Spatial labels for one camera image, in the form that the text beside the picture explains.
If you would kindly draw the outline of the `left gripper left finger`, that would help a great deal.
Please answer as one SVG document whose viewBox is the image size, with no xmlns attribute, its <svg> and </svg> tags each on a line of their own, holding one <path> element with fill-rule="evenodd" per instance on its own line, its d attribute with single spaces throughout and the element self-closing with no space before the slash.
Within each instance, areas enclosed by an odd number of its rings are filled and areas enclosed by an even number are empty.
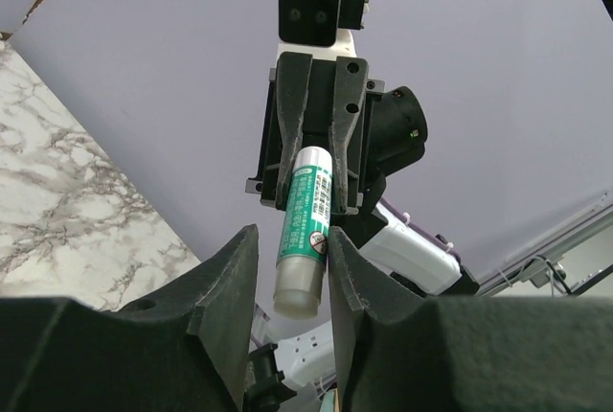
<svg viewBox="0 0 613 412">
<path fill-rule="evenodd" d="M 1 302 L 5 411 L 239 411 L 259 259 L 256 226 L 117 311 L 67 297 Z"/>
</svg>

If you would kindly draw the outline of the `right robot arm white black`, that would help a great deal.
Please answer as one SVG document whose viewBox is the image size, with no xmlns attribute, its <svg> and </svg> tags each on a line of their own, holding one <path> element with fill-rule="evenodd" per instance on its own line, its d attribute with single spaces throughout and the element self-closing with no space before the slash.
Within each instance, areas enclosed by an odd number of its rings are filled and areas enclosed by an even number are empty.
<svg viewBox="0 0 613 412">
<path fill-rule="evenodd" d="M 271 70 L 256 174 L 246 189 L 284 212 L 273 293 L 286 318 L 315 317 L 339 227 L 367 260 L 420 296 L 473 294 L 454 246 L 385 198 L 387 179 L 418 162 L 428 128 L 412 90 L 384 91 L 359 57 L 284 52 Z"/>
</svg>

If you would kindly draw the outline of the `green white glue stick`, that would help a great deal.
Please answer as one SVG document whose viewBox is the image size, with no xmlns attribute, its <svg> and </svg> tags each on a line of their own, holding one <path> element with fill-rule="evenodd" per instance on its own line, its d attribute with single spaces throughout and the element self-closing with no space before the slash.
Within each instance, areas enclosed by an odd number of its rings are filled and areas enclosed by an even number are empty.
<svg viewBox="0 0 613 412">
<path fill-rule="evenodd" d="M 321 304 L 331 214 L 331 155 L 301 149 L 295 160 L 276 261 L 273 307 L 279 315 L 314 318 Z"/>
</svg>

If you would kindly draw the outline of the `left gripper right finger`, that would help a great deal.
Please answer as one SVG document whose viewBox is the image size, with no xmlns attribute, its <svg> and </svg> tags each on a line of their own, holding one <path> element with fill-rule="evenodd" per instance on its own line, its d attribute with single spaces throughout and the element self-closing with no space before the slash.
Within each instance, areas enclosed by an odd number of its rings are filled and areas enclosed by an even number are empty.
<svg viewBox="0 0 613 412">
<path fill-rule="evenodd" d="M 420 298 L 329 233 L 344 411 L 608 411 L 612 303 L 602 298 Z"/>
</svg>

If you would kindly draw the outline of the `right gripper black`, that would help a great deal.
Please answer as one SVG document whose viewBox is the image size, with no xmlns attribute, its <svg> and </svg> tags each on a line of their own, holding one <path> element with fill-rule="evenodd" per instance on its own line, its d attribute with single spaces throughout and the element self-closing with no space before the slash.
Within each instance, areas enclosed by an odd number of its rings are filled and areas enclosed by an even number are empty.
<svg viewBox="0 0 613 412">
<path fill-rule="evenodd" d="M 270 70 L 257 173 L 245 192 L 283 211 L 298 152 L 319 147 L 332 156 L 331 213 L 356 215 L 366 185 L 372 108 L 384 85 L 369 73 L 363 58 L 283 52 Z"/>
</svg>

